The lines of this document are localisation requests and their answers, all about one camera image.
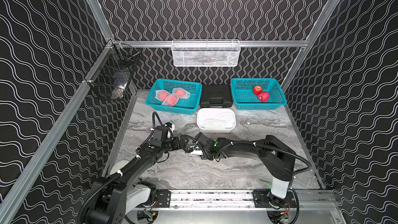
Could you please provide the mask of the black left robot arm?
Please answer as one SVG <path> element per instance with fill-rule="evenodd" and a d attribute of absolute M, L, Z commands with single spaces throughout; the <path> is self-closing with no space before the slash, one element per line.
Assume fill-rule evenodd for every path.
<path fill-rule="evenodd" d="M 96 179 L 88 199 L 79 210 L 78 224 L 120 224 L 127 213 L 127 191 L 147 169 L 165 153 L 178 150 L 170 122 L 155 127 L 148 141 L 139 146 L 138 154 L 126 166 L 109 177 Z"/>

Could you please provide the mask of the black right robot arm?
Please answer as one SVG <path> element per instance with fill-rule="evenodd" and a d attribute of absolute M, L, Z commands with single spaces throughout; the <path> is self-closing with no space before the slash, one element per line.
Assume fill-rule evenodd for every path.
<path fill-rule="evenodd" d="M 202 158 L 219 161 L 232 157 L 259 159 L 272 178 L 271 194 L 284 199 L 293 179 L 297 154 L 272 135 L 257 141 L 234 141 L 226 138 L 212 140 L 199 133 L 192 141 L 202 151 Z"/>

